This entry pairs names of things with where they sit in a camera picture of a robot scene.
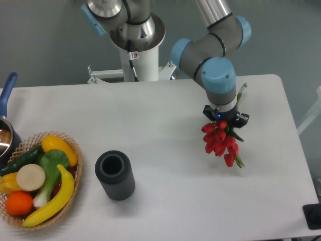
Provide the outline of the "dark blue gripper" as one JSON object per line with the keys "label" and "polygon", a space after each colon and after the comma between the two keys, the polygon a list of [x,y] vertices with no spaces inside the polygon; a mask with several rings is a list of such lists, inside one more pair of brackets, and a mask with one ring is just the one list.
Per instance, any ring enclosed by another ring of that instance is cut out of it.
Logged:
{"label": "dark blue gripper", "polygon": [[215,121],[232,121],[234,128],[242,128],[248,124],[250,115],[238,112],[238,105],[235,104],[230,110],[222,111],[218,108],[213,108],[210,105],[205,105],[203,114],[212,122]]}

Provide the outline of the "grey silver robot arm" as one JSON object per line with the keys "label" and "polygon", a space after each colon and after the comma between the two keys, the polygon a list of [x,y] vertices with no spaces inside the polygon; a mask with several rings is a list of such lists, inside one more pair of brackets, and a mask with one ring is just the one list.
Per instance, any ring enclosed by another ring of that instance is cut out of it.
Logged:
{"label": "grey silver robot arm", "polygon": [[[234,16],[226,1],[195,1],[195,5],[208,32],[198,41],[178,40],[170,62],[206,91],[209,104],[203,113],[209,120],[242,128],[249,115],[238,111],[236,74],[226,55],[249,40],[250,24]],[[126,82],[160,80],[158,48],[166,30],[151,12],[150,1],[85,1],[81,9],[94,30],[108,33],[119,49]]]}

